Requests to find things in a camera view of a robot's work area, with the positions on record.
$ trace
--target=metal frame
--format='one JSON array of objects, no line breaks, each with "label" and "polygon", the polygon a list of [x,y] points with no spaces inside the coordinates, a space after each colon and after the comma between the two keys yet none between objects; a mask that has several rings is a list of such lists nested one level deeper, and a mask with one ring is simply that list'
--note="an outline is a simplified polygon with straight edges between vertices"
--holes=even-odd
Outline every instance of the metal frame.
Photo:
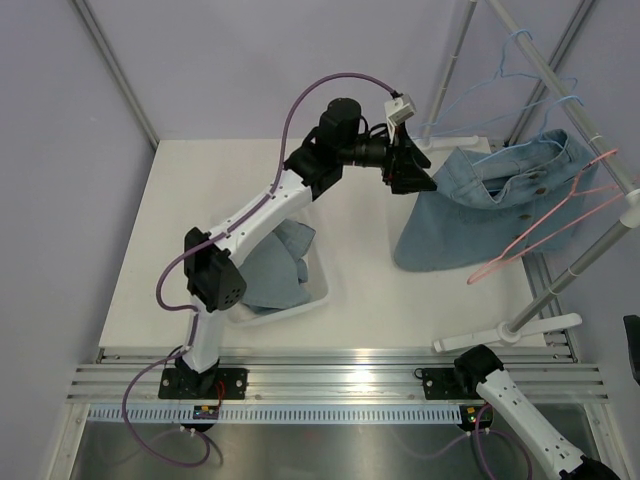
[{"label": "metal frame", "polygon": [[[507,31],[513,34],[520,30],[520,27],[500,0],[487,0],[487,3],[493,8],[496,16],[502,21]],[[569,92],[549,65],[547,65],[531,40],[526,35],[517,35],[515,42],[531,66],[538,71],[547,88],[549,88],[549,91],[558,98],[568,96]],[[585,109],[576,99],[569,99],[562,103],[562,108],[580,132],[580,135],[585,139],[587,145],[592,148],[596,155],[603,155],[612,150],[611,145],[609,145],[603,135],[599,133],[599,130],[593,124]],[[608,157],[602,162],[623,193],[631,194],[636,190],[633,184],[633,177],[616,156]],[[630,231],[630,227],[618,220],[602,237],[588,248],[578,260],[560,274],[544,292],[537,296],[515,319],[509,322],[506,329],[511,333],[520,330],[529,320],[540,313],[544,307],[573,283],[578,276]]]},{"label": "metal frame", "polygon": [[625,458],[628,458],[618,435],[609,405],[584,406],[600,460],[611,467],[620,478],[631,478]]},{"label": "metal frame", "polygon": [[[527,272],[527,278],[529,279],[529,288],[534,297],[540,295],[545,289],[552,283],[551,273],[547,265],[546,258],[542,253],[530,253],[522,258],[524,269]],[[566,310],[562,306],[562,300],[559,297],[554,298],[542,311],[539,313],[540,318],[550,318],[564,315]],[[574,362],[579,362],[582,358],[578,347],[578,342],[575,339],[575,330],[568,329],[562,332],[548,333],[545,335],[547,345],[557,346],[566,345],[571,352],[571,357]]]},{"label": "metal frame", "polygon": [[[278,425],[459,425],[462,415],[457,405],[281,405],[229,404],[213,415],[197,418],[198,423],[278,424]],[[189,404],[137,403],[127,413],[133,423],[188,423],[197,407]],[[119,423],[119,403],[92,404],[87,419]]]},{"label": "metal frame", "polygon": [[[236,366],[224,362],[225,366]],[[435,401],[424,399],[413,371],[424,363],[386,365],[260,365],[248,368],[246,397],[241,403],[278,405],[426,405],[484,403],[481,400]],[[452,367],[452,362],[432,363]],[[606,403],[608,396],[598,367],[580,363],[506,363],[510,375],[534,403]],[[114,403],[139,373],[139,365],[80,365],[67,397],[68,403]],[[134,403],[171,404],[158,399],[162,368],[143,376],[130,395]],[[179,404],[201,404],[181,400]]]},{"label": "metal frame", "polygon": [[[569,19],[569,23],[560,36],[560,40],[558,40],[558,43],[547,61],[549,68],[554,72],[557,72],[560,69],[564,61],[569,56],[578,34],[588,22],[597,3],[598,0],[581,0],[578,7],[573,12],[573,15]],[[546,91],[546,85],[541,80],[538,80],[525,103],[525,107],[540,101]],[[531,123],[531,119],[539,107],[540,105],[537,105],[535,107],[525,108],[522,110],[515,125],[513,126],[513,129],[511,130],[511,133],[504,142],[505,145],[515,145],[520,142],[522,134],[529,123]]]},{"label": "metal frame", "polygon": [[109,44],[109,40],[107,40],[106,35],[104,34],[104,30],[100,26],[98,19],[96,18],[93,9],[89,5],[88,0],[68,0],[69,5],[73,8],[74,12],[78,15],[78,19],[84,25],[89,38],[91,39],[91,43],[93,43],[96,48],[98,55],[104,62],[111,78],[113,78],[116,87],[120,91],[123,100],[131,110],[131,113],[136,119],[136,122],[140,126],[140,129],[144,132],[151,147],[154,150],[158,149],[158,144],[160,143],[160,139],[156,134],[153,125],[149,121],[149,118],[144,112],[142,105],[136,98],[131,86],[129,85],[129,81],[120,67],[120,63],[113,53],[113,48]]},{"label": "metal frame", "polygon": [[[165,348],[107,348],[98,360],[100,364],[148,365],[166,357]],[[571,350],[558,345],[544,347],[503,347],[498,356],[505,363],[573,363]],[[254,349],[221,348],[221,362],[226,365],[438,365],[451,364],[458,355],[437,354],[430,348],[394,349]]]},{"label": "metal frame", "polygon": [[48,480],[68,480],[71,476],[88,413],[88,404],[67,405],[66,421],[46,476]]},{"label": "metal frame", "polygon": [[442,102],[444,101],[444,97],[447,95],[449,82],[451,81],[453,71],[456,68],[458,55],[460,55],[460,50],[462,50],[462,44],[464,43],[464,39],[467,36],[467,31],[469,30],[469,25],[471,24],[471,18],[473,17],[473,12],[475,12],[477,4],[478,0],[468,0],[467,7],[462,16],[462,22],[460,23],[460,28],[458,30],[456,44],[453,47],[453,52],[451,53],[449,61],[447,62],[447,66],[445,67],[442,74],[440,87],[436,91],[435,98],[433,99],[433,104],[431,105],[429,120],[427,120],[428,125],[424,129],[423,133],[424,137],[429,137],[429,135],[431,134],[432,124],[435,123],[435,121],[438,119],[438,114],[440,113],[440,109],[442,108]]}]

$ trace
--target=cable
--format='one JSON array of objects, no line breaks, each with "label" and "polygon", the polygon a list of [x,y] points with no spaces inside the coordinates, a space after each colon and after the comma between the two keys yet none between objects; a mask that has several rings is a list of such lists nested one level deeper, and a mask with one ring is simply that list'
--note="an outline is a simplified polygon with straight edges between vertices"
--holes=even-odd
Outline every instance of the cable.
[{"label": "cable", "polygon": [[[169,353],[169,355],[167,355],[167,358],[173,356],[174,354],[178,353],[178,350],[180,350],[182,348],[182,345],[178,345],[176,348],[174,348],[173,350],[171,350],[171,352]],[[169,362],[169,360],[165,360],[164,362],[164,368],[167,368],[167,363]]]},{"label": "cable", "polygon": [[[441,456],[443,456],[444,454],[448,453],[449,450],[451,450],[453,447],[455,447],[456,445],[458,445],[460,442],[462,442],[463,440],[466,440],[467,438],[474,436],[475,440],[476,440],[476,445],[478,445],[480,442],[480,436],[483,435],[484,433],[481,432],[478,429],[478,425],[480,424],[480,414],[478,414],[478,421],[476,423],[476,430],[474,430],[473,432],[468,432],[468,433],[463,433],[462,435],[460,435],[459,437],[454,438],[453,440],[451,440],[449,443],[447,443],[444,447],[442,447],[440,450],[437,450],[434,453],[418,453],[418,452],[414,452],[413,450],[411,450],[411,448],[409,448],[400,438],[400,436],[398,435],[398,433],[390,427],[391,430],[391,435],[394,437],[394,439],[396,440],[396,442],[398,443],[398,445],[402,448],[402,450],[409,456],[416,458],[418,460],[436,460],[437,458],[440,458]],[[520,450],[522,450],[524,457],[525,457],[525,461],[527,462],[527,480],[532,480],[533,479],[533,463],[531,462],[531,457],[529,456],[528,452],[526,451],[526,449],[524,449],[524,447],[522,446],[522,443],[515,438],[513,435],[510,435],[507,432],[503,432],[501,430],[496,430],[496,429],[490,429],[489,434],[494,434],[494,435],[498,435],[499,437],[505,438],[507,439],[509,442],[515,444],[516,446],[518,446],[520,448]],[[484,458],[484,452],[482,451],[482,447],[480,446],[478,449],[479,453],[480,453],[480,458],[481,461],[484,460],[484,463],[482,463],[482,468],[484,469],[485,473],[487,473],[487,475],[489,476],[489,478],[491,478],[492,480],[496,480],[495,477],[493,476],[493,472],[489,469],[488,464],[486,463],[486,458]]]},{"label": "cable", "polygon": [[[196,319],[197,319],[197,314],[194,317],[194,323],[193,326],[191,328],[191,335],[190,337],[193,337],[195,335],[195,330],[196,330]],[[140,380],[140,378],[142,378],[142,376],[145,373],[150,372],[151,370],[153,370],[155,367],[162,365],[165,362],[171,361],[171,360],[176,360],[180,357],[182,357],[187,351],[188,349],[191,347],[191,345],[189,345],[187,347],[187,349],[176,353],[175,355],[172,355],[170,357],[165,357],[162,358],[156,362],[153,362],[151,365],[146,366],[145,368],[143,368],[142,370],[140,370],[140,372],[138,372],[138,374],[133,377],[133,380],[131,380],[131,382],[129,383],[129,385],[127,386],[127,389],[124,392],[124,395],[122,396],[122,420],[124,421],[125,426],[127,427],[127,430],[129,430],[129,433],[131,434],[131,436],[133,437],[133,439],[140,445],[140,447],[146,451],[149,455],[151,455],[152,457],[155,457],[156,459],[168,464],[168,465],[172,465],[174,467],[182,467],[182,468],[195,468],[195,467],[199,467],[200,465],[204,464],[208,458],[209,455],[211,454],[211,445],[209,444],[209,442],[207,442],[206,440],[206,435],[204,435],[203,433],[200,433],[198,431],[192,431],[192,433],[194,433],[195,435],[197,435],[205,444],[206,446],[206,452],[204,454],[204,456],[198,460],[197,462],[181,462],[178,460],[174,460],[172,458],[169,458],[165,455],[162,455],[161,453],[156,452],[153,448],[151,448],[149,445],[147,445],[147,443],[145,443],[145,441],[140,437],[140,435],[138,435],[138,432],[136,432],[135,428],[133,428],[133,425],[131,424],[131,421],[129,420],[129,412],[127,412],[127,400],[129,399],[129,395],[131,394],[131,390],[133,390],[134,385],[138,382],[138,380]]]},{"label": "cable", "polygon": [[368,135],[369,134],[369,122],[364,117],[364,115],[360,115],[360,120],[362,120],[362,123],[364,123],[364,133],[366,133]]},{"label": "cable", "polygon": [[[326,77],[321,78],[320,80],[312,83],[311,85],[309,85],[299,96],[298,98],[295,100],[295,102],[293,102],[293,105],[291,106],[291,109],[289,110],[289,113],[287,114],[287,118],[284,122],[284,128],[282,130],[282,138],[280,140],[280,156],[278,159],[278,168],[276,170],[276,176],[275,179],[273,180],[273,183],[271,184],[271,188],[269,189],[269,193],[267,193],[265,196],[263,196],[260,200],[258,200],[258,202],[251,207],[251,209],[249,209],[249,211],[247,213],[245,213],[242,217],[240,217],[238,220],[236,220],[233,224],[231,224],[229,226],[229,228],[227,229],[227,233],[231,233],[234,230],[236,230],[238,227],[240,227],[240,225],[242,225],[244,222],[246,222],[249,218],[251,218],[258,210],[260,210],[262,208],[262,206],[267,203],[267,201],[271,198],[271,196],[273,195],[273,193],[277,190],[278,185],[280,184],[280,178],[282,177],[282,172],[284,170],[284,156],[285,156],[285,150],[287,147],[287,137],[289,135],[289,126],[291,125],[291,120],[293,118],[293,114],[295,113],[295,111],[297,110],[298,106],[300,105],[300,103],[302,103],[302,100],[305,99],[305,97],[307,95],[309,95],[313,90],[315,90],[317,87],[319,87],[320,85],[322,85],[323,83],[329,82],[331,80],[336,80],[338,78],[359,78],[361,80],[366,80],[368,82],[374,83],[380,87],[382,87],[383,89],[385,89],[387,92],[389,92],[392,96],[397,95],[397,92],[391,88],[389,85],[387,85],[386,83],[382,82],[381,80],[378,80],[377,78],[371,77],[369,75],[365,75],[362,73],[355,73],[355,72],[342,72],[342,73],[334,73],[333,75],[327,75]],[[186,252],[184,252],[183,254],[177,256],[174,260],[171,261],[171,263],[169,263],[169,265],[167,265],[167,267],[164,269],[164,271],[160,274],[160,278],[158,279],[158,283],[156,284],[156,301],[158,302],[158,305],[160,305],[161,308],[163,308],[164,310],[170,311],[170,312],[179,312],[179,311],[184,311],[184,310],[190,310],[193,312],[197,312],[198,309],[193,306],[193,305],[168,305],[167,303],[165,303],[165,301],[162,298],[162,286],[164,285],[165,280],[167,279],[167,276],[169,275],[169,273],[171,273],[171,271],[180,263],[182,263],[182,261],[184,261],[185,258],[198,253],[201,250],[204,250],[205,248],[210,247],[211,245],[213,245],[214,243],[222,240],[225,236],[225,233],[219,233],[218,235],[214,236],[213,238],[207,240],[206,242],[203,242],[189,250],[187,250]]]},{"label": "cable", "polygon": [[[178,429],[178,428],[171,428],[171,430],[165,430],[164,432],[158,433],[153,438],[151,438],[151,440],[149,440],[147,443],[155,444],[159,440],[163,439],[164,437],[167,437],[169,435],[173,435],[173,434],[176,434],[176,433],[190,433],[190,432],[187,432],[186,430],[181,430],[181,429]],[[115,460],[115,461],[112,462],[112,461],[109,461],[108,455],[105,455],[103,447],[101,446],[101,443],[99,443],[99,442],[98,442],[98,448],[97,449],[98,449],[98,456],[100,457],[100,460],[102,461],[102,463],[104,463],[109,468],[115,468],[115,467],[119,467],[120,465],[124,465],[125,463],[129,462],[132,458],[134,458],[136,455],[138,455],[142,451],[142,448],[138,447],[136,450],[134,450],[130,454],[124,456],[123,458],[121,458],[119,460]],[[215,446],[214,449],[216,449],[216,452],[218,453],[218,455],[220,455],[222,457],[222,453],[217,448],[217,445]]]},{"label": "cable", "polygon": [[220,407],[222,407],[222,399],[224,398],[224,394],[225,394],[225,386],[224,386],[224,383],[218,381],[218,383],[215,384],[215,387],[216,387],[216,392],[218,394],[217,411],[220,412]]},{"label": "cable", "polygon": [[[487,411],[489,408],[491,408],[491,405],[487,403],[484,407],[480,409],[480,411],[478,412],[478,415],[476,416],[475,441],[476,441],[476,447],[478,448],[478,455],[480,456],[480,463],[482,464],[482,468],[484,469],[485,473],[491,480],[497,480],[493,472],[489,468],[489,463],[487,462],[487,459],[484,455],[484,450],[482,450],[482,442],[480,441],[480,420],[482,419],[482,414],[485,411]],[[529,456],[529,452],[527,452],[527,449],[522,444],[522,441],[519,438],[516,438],[507,432],[502,432],[496,429],[489,430],[489,433],[495,433],[496,435],[506,438],[509,442],[511,442],[512,444],[514,444],[520,449],[520,451],[524,455],[525,461],[527,462],[527,480],[533,480],[533,463],[531,462],[531,457]]]},{"label": "cable", "polygon": [[371,127],[371,130],[369,130],[369,137],[370,138],[375,138],[375,137],[379,137],[381,135],[384,135],[385,133],[387,133],[387,124],[386,123],[378,123],[377,125],[374,125],[373,127]]},{"label": "cable", "polygon": [[195,340],[195,336],[196,336],[196,331],[198,329],[198,316],[199,316],[199,311],[198,308],[194,305],[191,304],[183,304],[183,305],[169,305],[168,303],[166,303],[164,301],[164,299],[162,298],[162,287],[164,285],[164,282],[166,281],[167,277],[169,276],[169,274],[171,273],[171,271],[180,263],[182,263],[184,261],[185,258],[190,257],[191,255],[194,255],[195,253],[200,252],[201,250],[204,250],[208,247],[210,247],[211,245],[213,245],[214,243],[222,240],[226,234],[233,232],[234,230],[236,230],[237,228],[239,228],[244,222],[246,222],[249,218],[251,218],[256,212],[258,212],[262,206],[267,203],[267,201],[269,201],[269,199],[271,198],[271,196],[273,195],[273,193],[277,190],[279,184],[280,184],[280,179],[282,177],[282,172],[284,170],[284,161],[285,161],[285,151],[286,151],[286,147],[287,147],[287,137],[289,135],[289,127],[291,125],[291,120],[293,118],[293,114],[295,113],[295,111],[297,110],[298,106],[300,105],[300,103],[302,103],[302,100],[305,99],[305,97],[307,95],[309,95],[313,90],[315,90],[317,87],[319,87],[320,85],[322,85],[323,83],[329,82],[331,80],[336,80],[338,78],[358,78],[361,80],[366,80],[368,82],[374,83],[380,87],[382,87],[383,89],[385,89],[387,92],[389,92],[391,94],[392,97],[396,97],[398,96],[398,92],[396,92],[393,88],[391,88],[389,85],[387,85],[386,83],[382,82],[381,80],[378,80],[375,77],[369,76],[369,75],[365,75],[362,73],[356,73],[356,72],[341,72],[341,73],[334,73],[333,75],[327,75],[326,77],[321,78],[320,80],[317,80],[316,82],[312,83],[311,85],[309,85],[299,96],[298,98],[295,100],[295,102],[293,102],[293,105],[291,106],[291,109],[289,110],[289,113],[287,114],[287,118],[284,122],[284,128],[282,130],[282,138],[280,140],[280,156],[278,159],[278,168],[276,170],[276,175],[275,175],[275,179],[273,180],[273,183],[271,184],[271,187],[269,188],[269,191],[267,194],[265,194],[260,200],[258,200],[256,202],[255,205],[253,205],[244,215],[242,215],[240,218],[238,218],[235,222],[233,222],[228,228],[226,233],[222,232],[219,233],[218,235],[215,235],[213,238],[210,238],[209,240],[196,245],[195,247],[187,250],[186,252],[178,255],[175,259],[173,259],[169,265],[167,265],[167,267],[162,271],[162,273],[160,274],[160,277],[158,278],[158,283],[156,284],[156,291],[155,291],[155,295],[156,295],[156,302],[158,303],[158,305],[164,309],[167,310],[169,312],[180,312],[180,311],[191,311],[194,312],[194,316],[193,316],[193,322],[192,322],[192,326],[191,326],[191,331],[189,333],[189,340],[187,341],[187,346],[184,348],[184,350],[175,353],[173,355],[169,355],[161,360],[158,360],[157,362],[152,363],[151,365],[145,367],[144,369],[142,369],[134,378],[133,380],[131,380],[131,382],[129,383],[129,385],[127,386],[127,389],[125,390],[125,393],[122,397],[122,419],[124,420],[124,423],[127,427],[127,429],[129,430],[129,432],[131,433],[131,435],[133,436],[134,440],[136,440],[136,442],[138,442],[140,444],[140,446],[142,447],[143,450],[145,450],[147,453],[149,453],[151,456],[157,458],[158,460],[165,462],[169,465],[174,465],[174,466],[179,466],[179,467],[184,467],[184,468],[193,468],[193,467],[198,467],[200,465],[202,465],[204,462],[207,461],[207,459],[209,458],[209,454],[211,453],[211,448],[210,448],[210,444],[209,442],[207,442],[206,440],[206,435],[200,433],[200,432],[194,432],[196,435],[198,435],[206,444],[207,446],[207,451],[205,456],[199,460],[198,462],[194,462],[194,463],[187,463],[187,462],[179,462],[177,460],[173,460],[169,457],[166,457],[158,452],[156,452],[155,450],[153,450],[150,446],[148,446],[144,440],[142,440],[142,438],[140,438],[140,436],[138,435],[138,433],[135,431],[135,429],[133,428],[133,425],[131,424],[130,420],[129,420],[129,414],[127,413],[127,400],[129,398],[129,395],[131,393],[131,390],[133,389],[134,385],[136,384],[136,382],[138,380],[140,380],[140,378],[147,372],[151,371],[153,368],[162,365],[163,363],[166,365],[167,362],[171,361],[171,360],[177,360],[178,358],[184,356],[189,349],[192,347],[193,345],[193,341]]},{"label": "cable", "polygon": [[218,454],[218,457],[220,458],[220,465],[218,466],[222,467],[224,465],[224,456],[222,455],[222,450],[220,450],[220,447],[218,447],[218,445],[213,441],[212,438],[208,437],[207,435],[205,435],[204,438],[206,438],[207,442],[211,444],[211,448],[213,448]]},{"label": "cable", "polygon": [[425,177],[430,182],[433,182],[433,179],[429,176],[429,174],[424,171],[424,167],[421,167],[420,165],[418,165],[418,161],[415,159],[413,155],[411,155],[411,161],[413,162],[413,164],[416,166],[416,168],[418,169],[418,171],[423,177]]},{"label": "cable", "polygon": [[424,380],[424,378],[426,377],[426,374],[424,373],[424,368],[420,368],[420,367],[416,368],[413,371],[413,376],[420,381]]}]

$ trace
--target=denim jeans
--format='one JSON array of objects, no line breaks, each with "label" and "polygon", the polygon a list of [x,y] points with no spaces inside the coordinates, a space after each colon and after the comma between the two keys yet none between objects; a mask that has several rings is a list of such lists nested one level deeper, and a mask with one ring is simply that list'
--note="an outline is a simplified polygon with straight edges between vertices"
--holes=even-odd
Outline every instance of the denim jeans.
[{"label": "denim jeans", "polygon": [[[563,130],[477,164],[485,153],[454,150],[434,176],[435,192],[421,192],[394,252],[396,264],[414,272],[488,261],[564,199],[575,175],[593,155]],[[578,191],[591,185],[589,167]],[[572,197],[510,253],[518,253],[577,218],[584,197]],[[535,251],[566,245],[567,229]]]},{"label": "denim jeans", "polygon": [[307,225],[285,220],[256,245],[239,269],[247,282],[242,303],[261,314],[308,303],[311,294],[301,285],[308,280],[302,257],[315,234]]}]

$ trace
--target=lavender wall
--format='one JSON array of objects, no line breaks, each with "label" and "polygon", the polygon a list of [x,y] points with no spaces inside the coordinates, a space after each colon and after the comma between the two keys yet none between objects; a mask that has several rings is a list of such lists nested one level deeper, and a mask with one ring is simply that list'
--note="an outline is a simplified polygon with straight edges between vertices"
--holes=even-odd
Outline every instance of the lavender wall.
[{"label": "lavender wall", "polygon": [[[577,0],[507,0],[549,53]],[[307,85],[337,71],[375,75],[409,93],[426,120],[466,0],[91,0],[161,138],[274,138]],[[490,77],[506,32],[482,0],[447,102]],[[509,68],[526,63],[513,50]],[[443,127],[521,106],[530,82],[477,92]],[[327,102],[353,96],[383,120],[384,93],[361,81],[323,86],[296,116],[293,135],[317,123]],[[420,123],[416,118],[412,125]],[[506,134],[505,124],[489,133]]]},{"label": "lavender wall", "polygon": [[0,477],[40,478],[152,152],[64,0],[0,6]]}]

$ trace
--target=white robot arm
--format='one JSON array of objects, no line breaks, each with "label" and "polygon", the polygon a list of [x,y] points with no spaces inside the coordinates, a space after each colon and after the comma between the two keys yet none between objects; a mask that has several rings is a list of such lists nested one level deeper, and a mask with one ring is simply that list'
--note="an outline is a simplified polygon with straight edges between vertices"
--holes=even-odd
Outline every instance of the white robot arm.
[{"label": "white robot arm", "polygon": [[549,423],[488,347],[474,347],[454,363],[456,378],[463,389],[467,393],[476,392],[493,406],[531,450],[547,478],[618,479],[607,466],[588,458]]},{"label": "white robot arm", "polygon": [[[225,311],[238,303],[246,290],[238,268],[247,255],[283,220],[340,180],[344,165],[380,168],[383,182],[395,194],[436,189],[424,171],[431,163],[405,128],[405,121],[415,113],[413,102],[396,92],[392,97],[385,103],[386,123],[364,133],[359,133],[363,118],[360,105],[349,98],[333,100],[318,126],[284,163],[275,188],[272,184],[208,232],[194,228],[187,233],[185,251],[213,238],[220,240],[185,259],[187,288],[198,310],[192,314],[189,328],[195,337],[188,339],[187,353],[176,361],[185,378],[198,383],[215,374]],[[239,228],[230,228],[238,223]]]}]

